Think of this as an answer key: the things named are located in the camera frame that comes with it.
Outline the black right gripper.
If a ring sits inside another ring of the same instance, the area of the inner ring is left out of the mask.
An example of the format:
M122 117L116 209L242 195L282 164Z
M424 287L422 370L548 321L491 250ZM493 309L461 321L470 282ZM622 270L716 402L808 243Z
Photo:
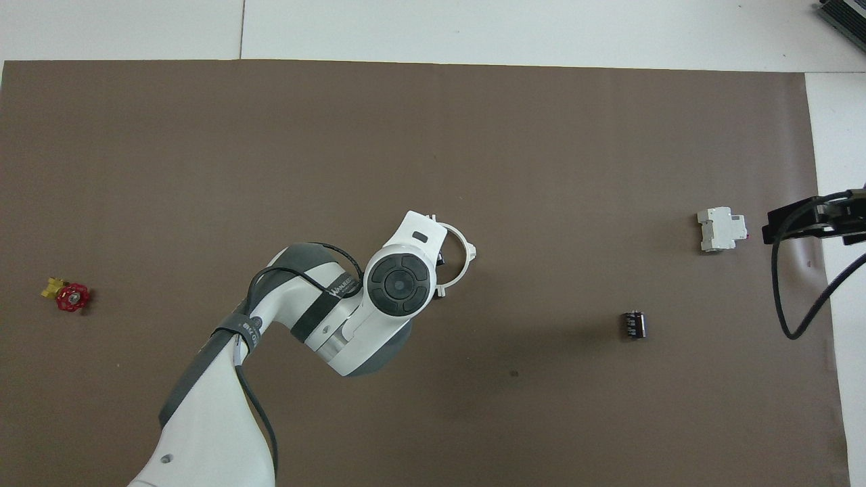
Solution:
M762 239L764 244L772 244L779 228L798 208L813 202L817 198L804 198L797 202L770 210L767 213L767 224L762 228ZM824 203L807 210L792 221L785 231L788 238L802 238L807 235L817 237L820 231L831 228L833 221L838 220L838 231L842 234L843 244L860 244L865 241L865 197L856 196L836 206L833 203Z

